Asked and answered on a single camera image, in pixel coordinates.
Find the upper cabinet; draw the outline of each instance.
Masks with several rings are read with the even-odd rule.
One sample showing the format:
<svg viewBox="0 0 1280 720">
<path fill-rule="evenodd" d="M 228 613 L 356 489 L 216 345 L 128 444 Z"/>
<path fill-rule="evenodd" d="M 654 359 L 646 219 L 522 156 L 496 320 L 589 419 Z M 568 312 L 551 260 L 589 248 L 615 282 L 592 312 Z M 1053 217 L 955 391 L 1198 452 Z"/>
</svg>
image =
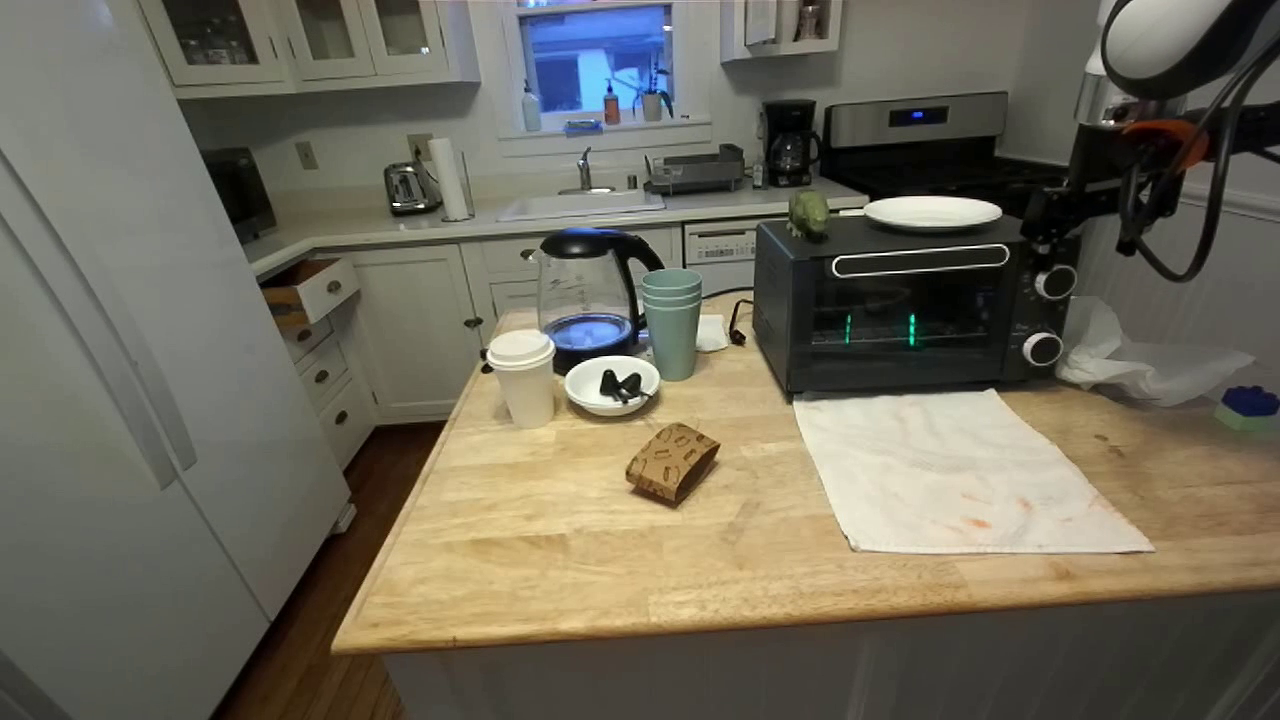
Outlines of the upper cabinet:
<svg viewBox="0 0 1280 720">
<path fill-rule="evenodd" d="M 182 101 L 480 80 L 470 0 L 140 0 Z"/>
<path fill-rule="evenodd" d="M 842 51 L 844 0 L 722 0 L 726 59 Z"/>
</svg>

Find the white plate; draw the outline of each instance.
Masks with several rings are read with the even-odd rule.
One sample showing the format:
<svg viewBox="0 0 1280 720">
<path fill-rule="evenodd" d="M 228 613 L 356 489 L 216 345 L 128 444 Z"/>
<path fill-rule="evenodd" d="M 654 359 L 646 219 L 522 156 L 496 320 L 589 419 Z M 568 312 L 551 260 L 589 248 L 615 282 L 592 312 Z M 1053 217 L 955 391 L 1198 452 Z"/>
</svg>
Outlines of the white plate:
<svg viewBox="0 0 1280 720">
<path fill-rule="evenodd" d="M 603 372 L 615 372 L 615 381 L 628 381 L 631 372 L 642 372 L 642 391 L 637 399 L 615 399 L 615 397 L 602 397 L 602 381 Z M 565 397 L 592 412 L 592 415 L 631 415 L 642 412 L 656 391 L 665 386 L 665 374 L 642 359 L 642 355 L 592 355 L 583 363 L 573 363 L 573 372 L 565 374 Z"/>
<path fill-rule="evenodd" d="M 999 204 L 972 197 L 888 197 L 868 204 L 871 223 L 914 229 L 914 233 L 955 233 L 995 223 Z"/>
</svg>

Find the towel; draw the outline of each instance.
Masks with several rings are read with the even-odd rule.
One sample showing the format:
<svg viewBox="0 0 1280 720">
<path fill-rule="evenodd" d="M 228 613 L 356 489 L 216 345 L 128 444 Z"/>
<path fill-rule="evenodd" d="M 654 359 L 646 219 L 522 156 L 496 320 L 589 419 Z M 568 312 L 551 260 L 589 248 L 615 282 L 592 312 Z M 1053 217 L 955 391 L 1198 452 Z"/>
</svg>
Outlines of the towel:
<svg viewBox="0 0 1280 720">
<path fill-rule="evenodd" d="M 995 391 L 795 399 L 854 547 L 1152 553 Z"/>
</svg>

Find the stove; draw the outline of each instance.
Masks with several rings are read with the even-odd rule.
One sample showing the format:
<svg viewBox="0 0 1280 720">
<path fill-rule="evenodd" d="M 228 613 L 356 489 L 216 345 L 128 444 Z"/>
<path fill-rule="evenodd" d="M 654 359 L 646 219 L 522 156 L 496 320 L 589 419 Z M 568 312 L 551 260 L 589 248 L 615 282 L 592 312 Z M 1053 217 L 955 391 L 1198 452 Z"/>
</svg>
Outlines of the stove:
<svg viewBox="0 0 1280 720">
<path fill-rule="evenodd" d="M 981 197 L 1026 217 L 1061 164 L 995 156 L 1007 96 L 908 96 L 824 109 L 820 175 L 877 197 Z"/>
</svg>

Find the faucet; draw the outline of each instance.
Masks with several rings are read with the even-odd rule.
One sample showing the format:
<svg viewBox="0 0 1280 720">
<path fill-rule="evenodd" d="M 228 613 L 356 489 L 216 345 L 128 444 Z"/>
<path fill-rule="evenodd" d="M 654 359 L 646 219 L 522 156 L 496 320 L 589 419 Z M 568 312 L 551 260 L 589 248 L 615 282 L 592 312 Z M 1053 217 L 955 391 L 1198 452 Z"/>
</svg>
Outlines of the faucet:
<svg viewBox="0 0 1280 720">
<path fill-rule="evenodd" d="M 596 188 L 596 178 L 592 178 L 592 147 L 583 147 L 583 156 L 577 159 L 577 188 L 582 190 Z"/>
</svg>

